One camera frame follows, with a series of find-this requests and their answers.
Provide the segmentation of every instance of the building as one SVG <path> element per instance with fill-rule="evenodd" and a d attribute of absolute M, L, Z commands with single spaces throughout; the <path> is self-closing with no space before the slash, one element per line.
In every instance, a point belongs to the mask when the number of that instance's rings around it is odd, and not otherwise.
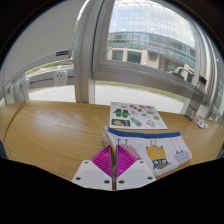
<path fill-rule="evenodd" d="M 190 23 L 157 3 L 115 4 L 108 36 L 107 59 L 122 60 L 172 72 L 194 71 L 195 40 Z M 191 82 L 186 71 L 182 76 Z"/>

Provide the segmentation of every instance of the green lawn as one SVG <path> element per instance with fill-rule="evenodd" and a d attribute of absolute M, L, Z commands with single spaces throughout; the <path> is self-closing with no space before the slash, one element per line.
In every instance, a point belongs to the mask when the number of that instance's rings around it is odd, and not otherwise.
<path fill-rule="evenodd" d="M 25 73 L 25 75 L 35 75 L 37 73 L 40 73 L 42 71 L 40 71 L 40 68 L 49 68 L 49 69 L 56 69 L 58 67 L 58 65 L 60 64 L 60 62 L 65 62 L 65 61 L 71 61 L 73 62 L 74 60 L 73 59 L 66 59 L 66 60 L 61 60 L 61 61 L 54 61 L 54 62 L 51 62 L 51 63 L 48 63 L 48 64 L 44 64 L 44 65 L 40 65 L 38 67 L 35 67 L 35 68 L 32 68 L 30 69 L 29 71 L 27 71 Z"/>
<path fill-rule="evenodd" d="M 2 108 L 2 107 L 4 107 L 5 106 L 5 100 L 2 100 L 1 102 L 0 102 L 0 108 Z"/>
<path fill-rule="evenodd" d="M 173 99 L 179 100 L 181 102 L 185 102 L 185 100 L 186 100 L 186 98 L 183 96 L 179 96 L 174 93 L 170 93 L 170 92 L 166 92 L 163 90 L 154 89 L 154 88 L 146 87 L 146 86 L 140 86 L 140 85 L 134 85 L 134 84 L 128 84 L 128 83 L 120 83 L 120 82 L 108 82 L 108 81 L 96 81 L 96 85 L 122 86 L 122 87 L 127 87 L 127 88 L 132 88 L 132 89 L 145 90 L 145 91 L 149 91 L 152 93 L 158 93 L 160 95 L 168 96 Z"/>

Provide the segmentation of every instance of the wooden table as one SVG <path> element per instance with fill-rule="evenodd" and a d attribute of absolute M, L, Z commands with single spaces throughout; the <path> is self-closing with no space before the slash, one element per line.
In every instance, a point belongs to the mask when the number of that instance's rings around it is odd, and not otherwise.
<path fill-rule="evenodd" d="M 181 114 L 159 112 L 168 130 L 140 130 L 144 133 L 181 131 L 193 159 L 188 165 L 216 159 L 222 145 L 214 122 L 207 129 Z M 9 159 L 35 165 L 71 181 L 83 160 L 90 160 L 104 148 L 102 134 L 109 125 L 110 107 L 102 105 L 31 101 L 17 113 L 4 142 Z"/>
<path fill-rule="evenodd" d="M 19 101 L 0 109 L 0 141 L 2 143 L 4 143 L 10 124 L 24 105 L 25 101 Z"/>

